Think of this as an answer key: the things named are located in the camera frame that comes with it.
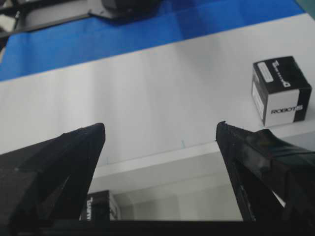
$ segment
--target blue surface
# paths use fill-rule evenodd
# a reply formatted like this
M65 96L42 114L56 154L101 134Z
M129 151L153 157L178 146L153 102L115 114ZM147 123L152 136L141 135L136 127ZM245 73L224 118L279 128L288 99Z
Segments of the blue surface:
M91 17L10 37L0 81L301 14L295 0L164 0L148 17Z

